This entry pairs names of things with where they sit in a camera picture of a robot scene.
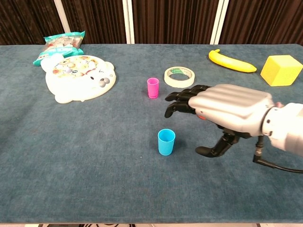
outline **toy banana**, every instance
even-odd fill
[[[210,51],[208,54],[209,59],[214,63],[240,72],[255,72],[257,70],[253,65],[234,58],[226,57],[220,54],[219,51],[219,49]]]

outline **yellow foam block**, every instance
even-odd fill
[[[261,71],[270,86],[289,86],[302,70],[303,65],[290,55],[269,56]]]

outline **robotic arm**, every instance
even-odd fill
[[[196,85],[182,92],[173,92],[165,100],[176,100],[168,106],[166,118],[175,111],[196,114],[214,122],[223,130],[223,136],[213,148],[198,147],[198,154],[219,157],[240,138],[258,136],[253,159],[255,163],[303,173],[261,158],[264,135],[269,137],[272,146],[303,156],[303,104],[289,103],[277,108],[271,94],[230,84],[214,87]]]

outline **brown curtain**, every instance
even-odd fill
[[[125,44],[122,0],[62,0],[71,31],[84,31],[84,44]]]
[[[218,0],[133,0],[135,43],[209,44]]]
[[[219,43],[303,45],[303,1],[230,0]]]
[[[0,0],[0,45],[45,44],[64,33],[53,0]]]

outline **masking tape roll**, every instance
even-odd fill
[[[184,75],[188,76],[188,79],[177,80],[177,79],[171,78],[170,76],[175,73],[184,74]],[[176,88],[189,87],[195,81],[195,73],[192,70],[185,68],[185,67],[181,67],[181,66],[171,67],[171,68],[165,70],[164,81],[171,87],[176,87]]]

